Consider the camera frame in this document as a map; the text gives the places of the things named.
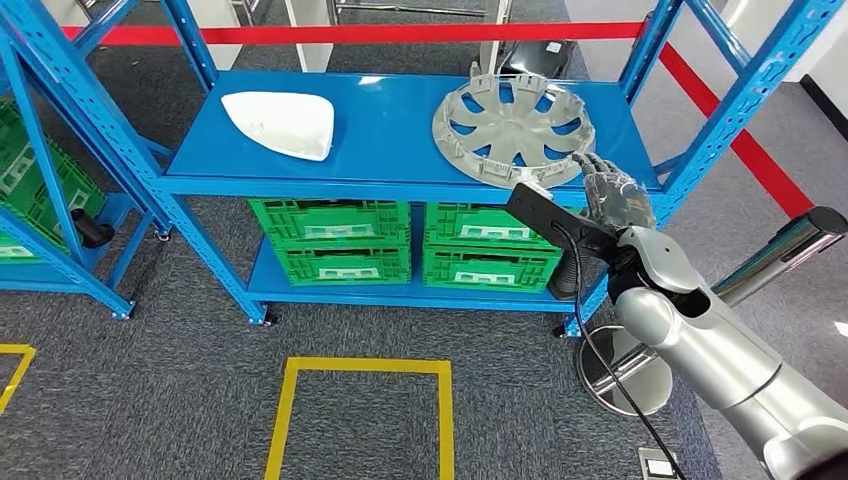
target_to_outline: black cylinder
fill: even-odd
[[[813,207],[792,219],[751,258],[713,286],[731,307],[748,298],[814,254],[842,240],[848,220],[829,207]]]
[[[107,224],[98,225],[85,210],[75,208],[71,210],[71,219],[74,227],[82,235],[82,246],[96,248],[105,245],[115,236],[115,230]]]
[[[580,258],[582,264],[586,265],[589,257],[581,253]],[[577,259],[573,252],[562,254],[559,265],[548,282],[548,290],[557,300],[571,300],[577,296]]]

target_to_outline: stacked green crates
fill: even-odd
[[[106,196],[57,145],[48,146],[69,210],[83,208],[97,216]],[[0,207],[12,211],[51,243],[67,252],[44,177],[38,168],[20,114],[11,102],[0,99]],[[39,259],[17,240],[0,232],[0,263],[37,262]]]
[[[428,203],[424,285],[540,292],[562,252],[501,207]]]
[[[409,204],[248,199],[295,286],[409,283]]]

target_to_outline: black cable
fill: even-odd
[[[567,230],[562,228],[562,226],[557,225],[556,223],[552,223],[551,226],[554,227],[554,229],[556,229],[568,240],[568,244],[571,247],[571,253],[574,255],[574,260],[576,264],[575,270],[577,274],[576,285],[574,288],[576,291],[576,298],[574,301],[574,316],[577,319],[577,325],[580,328],[580,334],[583,336],[584,339],[586,339],[586,343],[589,344],[589,348],[592,349],[592,352],[594,352],[595,356],[598,357],[598,360],[601,362],[601,365],[604,366],[604,369],[607,371],[610,377],[612,377],[613,381],[615,382],[615,385],[618,387],[619,390],[621,390],[621,394],[624,395],[624,398],[627,400],[627,403],[630,404],[630,406],[633,408],[633,411],[635,411],[636,415],[639,416],[639,420],[642,420],[642,423],[645,424],[645,428],[647,428],[648,432],[651,433],[651,436],[654,437],[654,441],[657,442],[657,445],[659,445],[660,450],[662,450],[663,454],[668,459],[669,463],[671,464],[671,468],[674,469],[674,472],[677,474],[678,477],[680,477],[680,480],[686,480],[686,475],[683,475],[683,471],[680,469],[680,466],[677,464],[677,461],[674,460],[674,457],[671,455],[671,452],[668,450],[668,447],[665,446],[665,442],[663,442],[662,438],[660,438],[660,434],[657,433],[656,429],[654,429],[654,426],[648,420],[648,417],[646,417],[645,414],[642,413],[642,409],[639,408],[639,405],[636,404],[636,401],[633,400],[633,397],[630,396],[630,393],[627,391],[627,389],[624,388],[624,385],[621,383],[621,380],[619,380],[615,372],[612,371],[612,366],[610,366],[610,364],[607,363],[606,359],[604,359],[603,355],[601,355],[601,352],[600,350],[598,350],[598,347],[595,345],[595,342],[592,341],[592,337],[589,335],[589,332],[586,331],[586,327],[583,325],[583,316],[580,314],[580,297],[582,289],[581,275],[583,270],[582,259],[580,258],[580,251],[577,248],[577,242],[574,241],[574,238],[571,236],[570,233],[568,233]]]

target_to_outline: white plastic cover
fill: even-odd
[[[239,92],[221,97],[235,126],[277,153],[320,162],[333,141],[333,104],[324,97],[289,92]]]

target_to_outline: yellow tape square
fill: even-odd
[[[265,466],[265,479],[280,478],[283,453],[289,433],[297,374],[301,370],[344,372],[429,373],[438,377],[439,392],[439,479],[453,480],[453,391],[450,362],[447,360],[408,360],[390,358],[289,357],[283,374],[283,387],[277,405],[277,419],[271,449]]]
[[[0,354],[4,353],[11,355],[23,355],[23,358],[21,358],[21,363],[18,364],[18,368],[15,369],[15,373],[12,374],[12,379],[9,380],[9,384],[6,385],[3,389],[3,393],[0,394],[0,413],[3,413],[6,410],[6,405],[9,404],[9,400],[12,399],[12,395],[14,395],[15,390],[17,390],[18,385],[20,385],[26,369],[29,368],[29,364],[32,362],[32,357],[35,356],[35,349],[22,343],[0,343]]]

